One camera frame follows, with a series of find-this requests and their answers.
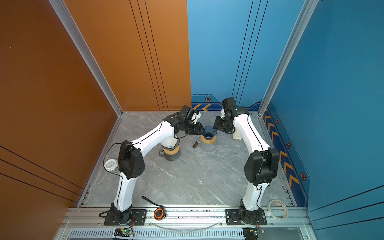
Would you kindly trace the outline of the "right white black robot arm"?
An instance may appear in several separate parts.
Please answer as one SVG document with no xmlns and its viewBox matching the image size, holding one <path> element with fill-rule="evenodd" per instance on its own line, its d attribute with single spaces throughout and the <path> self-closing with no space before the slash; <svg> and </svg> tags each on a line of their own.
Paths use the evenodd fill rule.
<svg viewBox="0 0 384 240">
<path fill-rule="evenodd" d="M 233 97 L 222 102 L 221 115 L 215 119 L 214 129 L 241 137 L 249 152 L 244 172 L 247 190 L 239 206 L 240 221 L 245 225 L 266 225 L 266 215 L 261 207 L 265 190 L 277 176 L 279 153 L 271 148 L 253 124 L 246 107 L 239 107 Z"/>
</svg>

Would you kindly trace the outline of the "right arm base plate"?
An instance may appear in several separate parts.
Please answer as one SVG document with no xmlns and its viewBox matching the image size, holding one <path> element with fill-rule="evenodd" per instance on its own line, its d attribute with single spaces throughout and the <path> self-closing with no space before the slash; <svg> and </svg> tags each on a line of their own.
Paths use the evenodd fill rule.
<svg viewBox="0 0 384 240">
<path fill-rule="evenodd" d="M 267 217 L 263 209 L 255 211 L 243 211 L 240 209 L 226 209 L 226 221 L 228 226 L 234 225 L 259 225 L 266 226 Z"/>
</svg>

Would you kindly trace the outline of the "white paper coffee filter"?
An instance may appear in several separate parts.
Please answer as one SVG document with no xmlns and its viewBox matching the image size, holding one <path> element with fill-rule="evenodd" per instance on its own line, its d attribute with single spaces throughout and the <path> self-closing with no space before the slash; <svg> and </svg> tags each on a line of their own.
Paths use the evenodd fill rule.
<svg viewBox="0 0 384 240">
<path fill-rule="evenodd" d="M 173 136 L 167 137 L 166 139 L 160 142 L 163 149 L 175 149 L 179 144 L 179 139 L 174 138 Z"/>
</svg>

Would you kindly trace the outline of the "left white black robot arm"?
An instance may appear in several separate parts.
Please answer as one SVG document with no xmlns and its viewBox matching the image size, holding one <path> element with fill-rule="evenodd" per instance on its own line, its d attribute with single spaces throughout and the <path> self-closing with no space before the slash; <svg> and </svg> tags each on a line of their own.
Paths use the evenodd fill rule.
<svg viewBox="0 0 384 240">
<path fill-rule="evenodd" d="M 176 112 L 162 119 L 161 123 L 142 137 L 130 142 L 117 143 L 120 146 L 117 160 L 119 185 L 117 195 L 108 211 L 99 214 L 105 218 L 104 225 L 132 226 L 134 216 L 132 210 L 133 193 L 139 176 L 146 166 L 144 157 L 155 146 L 166 139 L 174 139 L 178 143 L 176 134 L 180 131 L 188 136 L 199 136 L 205 133 L 204 127 L 198 122 L 201 114 L 188 106 L 183 106 Z"/>
</svg>

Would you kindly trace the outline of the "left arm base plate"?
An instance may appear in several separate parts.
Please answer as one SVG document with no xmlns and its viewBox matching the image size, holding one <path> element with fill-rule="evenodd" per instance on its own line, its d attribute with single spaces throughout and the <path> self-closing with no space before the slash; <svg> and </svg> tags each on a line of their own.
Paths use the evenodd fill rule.
<svg viewBox="0 0 384 240">
<path fill-rule="evenodd" d="M 131 215 L 128 220 L 119 220 L 111 211 L 107 212 L 105 217 L 104 226 L 143 226 L 146 221 L 147 210 L 136 209 L 131 210 Z"/>
</svg>

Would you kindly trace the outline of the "wooden ring holder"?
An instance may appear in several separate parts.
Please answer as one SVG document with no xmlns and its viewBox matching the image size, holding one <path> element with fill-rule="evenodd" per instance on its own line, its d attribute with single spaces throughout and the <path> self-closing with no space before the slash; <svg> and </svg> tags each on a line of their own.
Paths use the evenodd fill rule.
<svg viewBox="0 0 384 240">
<path fill-rule="evenodd" d="M 201 141 L 202 143 L 205 143 L 205 144 L 213 144 L 215 141 L 217 140 L 217 136 L 214 136 L 212 138 L 210 137 L 205 137 L 203 135 L 201 135 Z"/>
<path fill-rule="evenodd" d="M 167 155 L 175 155 L 180 151 L 180 145 L 175 145 L 173 148 L 162 146 L 162 148 Z"/>
</svg>

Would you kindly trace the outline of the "blue ribbed dripper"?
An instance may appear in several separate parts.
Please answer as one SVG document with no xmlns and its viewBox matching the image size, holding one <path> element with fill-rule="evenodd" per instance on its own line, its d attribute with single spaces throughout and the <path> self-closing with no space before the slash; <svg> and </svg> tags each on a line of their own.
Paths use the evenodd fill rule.
<svg viewBox="0 0 384 240">
<path fill-rule="evenodd" d="M 215 130 L 213 126 L 206 125 L 204 126 L 204 129 L 206 130 L 206 133 L 203 136 L 205 136 L 206 138 L 207 137 L 212 138 L 217 135 L 217 130 Z"/>
</svg>

